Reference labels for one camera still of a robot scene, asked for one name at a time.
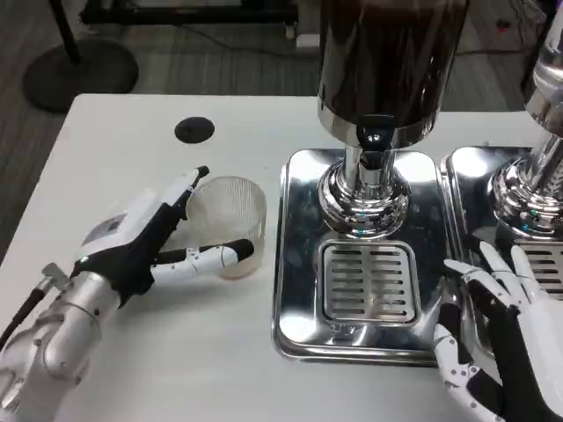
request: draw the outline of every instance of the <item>drip tray grate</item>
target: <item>drip tray grate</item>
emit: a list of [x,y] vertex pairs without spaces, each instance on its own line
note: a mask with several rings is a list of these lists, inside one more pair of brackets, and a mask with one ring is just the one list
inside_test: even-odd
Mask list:
[[524,249],[536,280],[553,299],[563,300],[563,243],[517,242]]
[[406,244],[329,243],[321,256],[325,313],[330,318],[401,324],[416,318],[416,270]]

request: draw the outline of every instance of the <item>gray carpet floor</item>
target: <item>gray carpet floor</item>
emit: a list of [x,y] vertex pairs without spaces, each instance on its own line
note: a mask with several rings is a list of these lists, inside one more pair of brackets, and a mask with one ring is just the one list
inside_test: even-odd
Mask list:
[[[78,37],[111,38],[133,52],[141,70],[135,92],[316,94],[318,58],[295,57],[294,45],[285,38],[282,25],[106,26],[86,31],[76,24],[84,2],[64,0],[64,5]],[[520,15],[523,17],[524,13],[527,18],[523,18],[523,44],[528,46],[534,41],[539,18],[533,5],[522,7]],[[303,16],[310,22],[301,22],[301,27],[315,26],[316,22],[311,21],[317,16],[314,9],[304,11]],[[495,25],[498,18],[514,24],[505,33],[499,33]],[[483,46],[520,48],[516,22],[509,0],[473,0],[459,51]],[[60,42],[48,2],[0,0],[0,40],[1,261],[64,116],[32,108],[21,92],[21,78],[29,62]],[[259,53],[257,49],[269,53]],[[520,110],[522,72],[523,55],[460,55],[454,64],[443,110]]]

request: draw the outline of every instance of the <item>white robotic hand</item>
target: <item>white robotic hand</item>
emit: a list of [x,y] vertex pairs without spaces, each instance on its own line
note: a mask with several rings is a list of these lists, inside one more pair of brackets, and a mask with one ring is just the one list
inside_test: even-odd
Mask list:
[[475,366],[461,340],[461,309],[442,306],[435,354],[449,393],[478,421],[563,420],[563,302],[541,288],[522,248],[511,250],[513,272],[490,244],[483,269],[446,259],[462,274],[487,331],[502,385]]
[[[155,281],[186,281],[251,257],[254,247],[247,239],[161,251],[186,219],[186,202],[208,173],[202,166],[163,193],[147,189],[98,224],[84,240],[69,278],[56,266],[43,270],[45,278],[0,335],[0,422],[51,422],[66,394],[84,379],[107,321]],[[48,309],[12,336],[54,288],[60,294]]]

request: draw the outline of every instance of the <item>black circular hole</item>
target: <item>black circular hole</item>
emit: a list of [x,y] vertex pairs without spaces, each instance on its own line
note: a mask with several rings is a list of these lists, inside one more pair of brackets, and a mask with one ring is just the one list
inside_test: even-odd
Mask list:
[[201,143],[213,136],[215,125],[205,117],[188,117],[174,128],[174,134],[183,143]]

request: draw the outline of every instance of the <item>white table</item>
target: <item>white table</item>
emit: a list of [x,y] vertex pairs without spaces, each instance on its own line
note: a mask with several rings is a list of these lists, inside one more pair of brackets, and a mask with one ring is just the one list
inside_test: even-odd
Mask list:
[[[70,270],[85,234],[115,201],[145,186],[161,188],[201,164],[212,176],[249,178],[264,190],[267,249],[248,279],[202,277],[133,298],[106,330],[89,376],[57,420],[463,419],[435,369],[296,363],[272,347],[281,167],[300,149],[342,148],[319,125],[316,101],[157,95],[75,101],[0,267],[2,326],[46,263]],[[215,135],[199,145],[177,141],[174,126],[198,115],[215,122]],[[526,113],[444,113],[415,148],[439,160],[464,145],[531,145],[538,133]]]

